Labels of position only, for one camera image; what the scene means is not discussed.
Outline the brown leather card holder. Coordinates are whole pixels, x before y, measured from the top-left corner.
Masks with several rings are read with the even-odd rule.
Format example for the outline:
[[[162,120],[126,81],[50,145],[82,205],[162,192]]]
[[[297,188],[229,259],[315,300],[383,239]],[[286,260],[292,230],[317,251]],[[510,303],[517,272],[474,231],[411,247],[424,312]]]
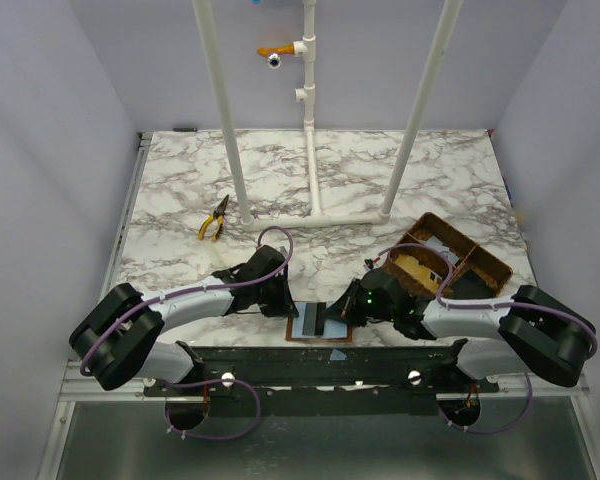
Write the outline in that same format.
[[[352,328],[323,316],[330,305],[330,302],[297,302],[298,315],[288,318],[285,339],[297,343],[350,343]]]

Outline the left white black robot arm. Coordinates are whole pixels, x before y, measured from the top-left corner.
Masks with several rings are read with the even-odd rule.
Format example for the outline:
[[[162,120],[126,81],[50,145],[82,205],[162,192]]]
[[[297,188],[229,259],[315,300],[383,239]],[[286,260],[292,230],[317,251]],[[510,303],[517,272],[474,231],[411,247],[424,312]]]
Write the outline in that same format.
[[[265,245],[248,261],[218,270],[180,289],[143,295],[129,283],[111,289],[71,333],[81,367],[105,391],[135,378],[168,383],[202,379],[202,360],[183,341],[158,337],[193,321],[218,318],[256,305],[265,317],[298,317],[285,257]]]

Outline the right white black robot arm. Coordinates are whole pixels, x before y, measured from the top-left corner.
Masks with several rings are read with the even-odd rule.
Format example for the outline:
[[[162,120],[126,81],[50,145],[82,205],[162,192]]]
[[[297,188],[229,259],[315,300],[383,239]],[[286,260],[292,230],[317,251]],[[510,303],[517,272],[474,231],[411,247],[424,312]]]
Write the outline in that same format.
[[[458,337],[455,366],[475,380],[532,373],[554,385],[573,387],[598,347],[589,321],[533,286],[491,299],[432,298],[409,293],[381,268],[352,280],[317,319],[352,327],[385,321],[412,340]]]

